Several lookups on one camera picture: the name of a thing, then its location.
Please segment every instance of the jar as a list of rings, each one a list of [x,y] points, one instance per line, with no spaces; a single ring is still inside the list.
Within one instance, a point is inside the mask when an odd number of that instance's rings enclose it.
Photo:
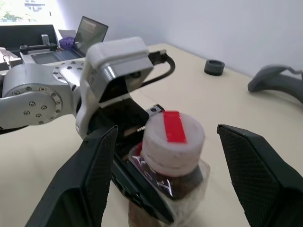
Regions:
[[[184,227],[190,222],[210,174],[210,166],[200,159],[204,140],[203,127],[186,114],[163,112],[148,120],[143,141],[131,149],[129,160],[163,198],[175,221],[164,224],[130,202],[130,227]]]

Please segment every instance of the white jar lid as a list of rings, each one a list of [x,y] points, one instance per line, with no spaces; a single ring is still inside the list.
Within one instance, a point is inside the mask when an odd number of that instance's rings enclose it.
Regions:
[[[142,156],[154,171],[168,176],[191,173],[199,164],[204,129],[194,118],[180,113],[186,143],[167,142],[163,113],[151,117],[144,131]]]

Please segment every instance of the red tape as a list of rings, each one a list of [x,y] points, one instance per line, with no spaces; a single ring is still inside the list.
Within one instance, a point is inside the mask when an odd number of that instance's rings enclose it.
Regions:
[[[163,112],[167,142],[187,143],[179,111]]]

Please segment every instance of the beige table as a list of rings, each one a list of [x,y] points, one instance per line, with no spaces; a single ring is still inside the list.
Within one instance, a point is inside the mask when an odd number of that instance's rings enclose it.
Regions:
[[[155,103],[195,117],[204,126],[202,158],[212,170],[206,198],[192,227],[248,227],[244,211],[232,188],[217,124],[229,124],[264,136],[281,157],[303,174],[301,140],[303,106],[277,92],[251,95],[251,78],[225,70],[221,77],[204,74],[205,60],[167,44],[176,62],[170,77],[133,92],[134,100],[149,108]],[[157,66],[151,77],[168,69]],[[27,127],[0,136],[0,226],[23,227],[55,172],[78,149],[81,139],[72,116]],[[127,227],[127,200],[111,184],[102,227]]]

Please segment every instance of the white wall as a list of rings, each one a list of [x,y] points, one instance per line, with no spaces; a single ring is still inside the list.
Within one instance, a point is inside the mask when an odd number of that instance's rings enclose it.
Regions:
[[[254,75],[283,63],[303,69],[301,0],[57,0],[67,28],[88,16],[109,25],[106,40],[139,35]]]

